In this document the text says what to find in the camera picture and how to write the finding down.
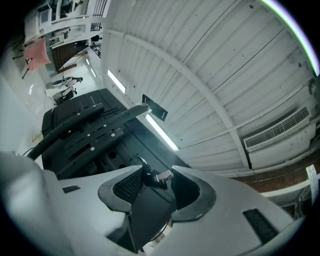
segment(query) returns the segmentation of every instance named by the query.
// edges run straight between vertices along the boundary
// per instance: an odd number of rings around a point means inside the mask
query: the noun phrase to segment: wall-mounted air conditioner
[[[281,164],[305,152],[316,135],[316,124],[310,124],[310,116],[304,106],[272,127],[244,139],[252,168]]]
[[[306,106],[300,108],[270,128],[244,139],[245,149],[257,151],[295,134],[309,124],[310,116]]]

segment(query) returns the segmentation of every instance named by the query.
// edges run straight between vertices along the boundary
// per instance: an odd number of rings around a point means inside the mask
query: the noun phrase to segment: ceiling beam
[[[263,116],[265,116],[266,114],[273,111],[274,109],[276,109],[277,107],[279,107],[280,105],[282,105],[283,103],[285,103],[286,101],[291,99],[293,96],[295,96],[298,92],[301,91],[302,88],[305,87],[305,85],[306,85],[306,83],[304,83],[304,82],[300,83],[297,87],[295,87],[293,90],[291,90],[287,95],[285,95],[284,97],[282,97],[281,99],[279,99],[278,101],[276,101],[275,103],[270,105],[269,107],[265,108],[264,110],[260,111],[259,113],[255,114],[254,116],[248,118],[247,120],[242,121],[241,123],[229,128],[229,129],[218,132],[213,136],[210,136],[210,137],[203,139],[203,140],[199,140],[196,144],[206,142],[207,140],[213,140],[217,137],[220,137],[222,135],[230,133],[230,131],[232,131],[232,130],[239,129],[241,127],[244,127],[247,124],[252,123],[253,121],[255,121],[259,118],[262,118]],[[187,148],[187,147],[191,147],[193,145],[195,145],[195,144],[189,144],[189,145],[186,145],[185,147]]]
[[[130,40],[148,49],[149,51],[153,52],[154,54],[158,55],[159,57],[167,61],[169,64],[175,67],[182,75],[184,75],[184,77],[186,77],[195,86],[195,88],[204,96],[204,98],[209,102],[209,104],[213,107],[213,109],[219,115],[219,117],[221,118],[222,122],[224,123],[227,129],[231,129],[232,127],[234,127],[234,124],[231,118],[229,117],[226,109],[219,102],[218,98],[212,93],[210,88],[185,64],[181,63],[178,59],[170,55],[168,52],[136,36],[133,36],[127,33],[121,33],[119,31],[115,31],[111,29],[106,29],[105,31],[108,33],[123,37],[127,40]],[[230,135],[239,151],[241,160],[243,162],[243,166],[248,168],[249,167],[248,160],[246,157],[244,147],[241,143],[238,131],[236,129],[232,129],[230,130]]]

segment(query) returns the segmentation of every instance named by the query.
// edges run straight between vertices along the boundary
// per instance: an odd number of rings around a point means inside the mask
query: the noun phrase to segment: black mesh grille
[[[112,188],[112,192],[122,200],[133,204],[143,186],[141,176],[142,170],[136,171],[135,173],[116,183]]]
[[[266,142],[291,129],[296,124],[307,118],[309,115],[309,110],[305,106],[302,109],[295,112],[294,114],[292,114],[290,117],[287,117],[287,119],[281,121],[278,125],[272,126],[271,128],[265,130],[262,133],[246,138],[244,140],[245,145],[247,148],[250,148],[260,143]]]
[[[176,209],[180,210],[197,200],[200,195],[199,186],[177,171],[172,171],[174,178],[171,188],[175,195]]]

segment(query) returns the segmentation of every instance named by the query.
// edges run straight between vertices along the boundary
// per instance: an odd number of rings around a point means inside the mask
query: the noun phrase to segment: white plastic panel
[[[238,128],[241,140],[302,106],[314,114],[307,58],[292,33],[259,1],[117,3],[108,29],[118,33],[103,32],[104,72],[110,69],[127,88],[125,94],[116,93],[120,101],[135,105],[146,94],[168,111],[165,122],[158,123],[180,148],[177,155],[193,168],[239,170],[244,165],[230,134],[216,137],[227,128],[196,86],[124,35],[153,44],[188,67],[217,96],[235,126],[257,116]]]

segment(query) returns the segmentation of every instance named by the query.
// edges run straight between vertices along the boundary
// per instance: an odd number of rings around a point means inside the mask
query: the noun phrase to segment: air vent
[[[245,148],[251,149],[253,147],[257,147],[257,145],[260,145],[262,143],[265,143],[267,141],[270,141],[275,138],[279,138],[281,135],[284,135],[288,133],[289,131],[293,130],[295,127],[297,129],[301,129],[300,124],[304,125],[304,121],[309,121],[310,112],[306,106],[303,108],[297,110],[292,115],[288,116],[281,122],[275,124],[274,126],[254,135],[249,138],[246,138],[244,140]]]
[[[266,244],[278,235],[278,231],[258,209],[246,210],[243,212],[243,215],[263,244]]]
[[[77,185],[71,185],[71,186],[66,186],[66,187],[62,188],[62,190],[65,194],[70,193],[72,191],[79,190],[79,189],[80,189],[80,187],[78,187]]]

